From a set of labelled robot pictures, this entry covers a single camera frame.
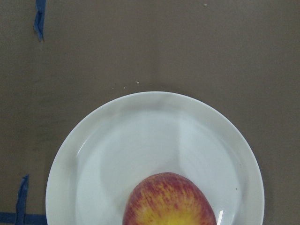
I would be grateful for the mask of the brown paper table cover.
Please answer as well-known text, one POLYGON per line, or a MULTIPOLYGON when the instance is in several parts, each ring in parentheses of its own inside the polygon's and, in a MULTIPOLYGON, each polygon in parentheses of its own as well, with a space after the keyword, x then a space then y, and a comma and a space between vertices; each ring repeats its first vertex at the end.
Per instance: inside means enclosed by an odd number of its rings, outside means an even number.
POLYGON ((300 222, 297 0, 33 0, 0 3, 0 210, 45 213, 53 159, 100 105, 160 90, 199 99, 243 134, 262 172, 264 224, 300 222))

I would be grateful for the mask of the white round plate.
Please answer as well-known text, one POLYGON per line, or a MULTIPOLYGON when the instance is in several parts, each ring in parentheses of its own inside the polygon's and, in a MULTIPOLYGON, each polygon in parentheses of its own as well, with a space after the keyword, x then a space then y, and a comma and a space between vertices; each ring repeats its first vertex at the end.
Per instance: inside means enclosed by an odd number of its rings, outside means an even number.
POLYGON ((261 225, 264 189, 239 130, 212 107, 170 92, 110 101, 61 145, 46 188, 50 225, 120 225, 143 179, 173 172, 204 193, 219 225, 261 225))

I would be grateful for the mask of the red yellow apple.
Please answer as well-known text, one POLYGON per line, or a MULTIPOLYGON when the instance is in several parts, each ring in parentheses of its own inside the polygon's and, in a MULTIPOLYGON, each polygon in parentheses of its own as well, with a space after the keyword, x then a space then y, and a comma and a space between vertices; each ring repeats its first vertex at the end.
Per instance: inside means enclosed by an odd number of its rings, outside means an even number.
POLYGON ((202 191, 189 179, 172 173, 154 174, 131 192, 124 225, 215 225, 215 214, 202 191))

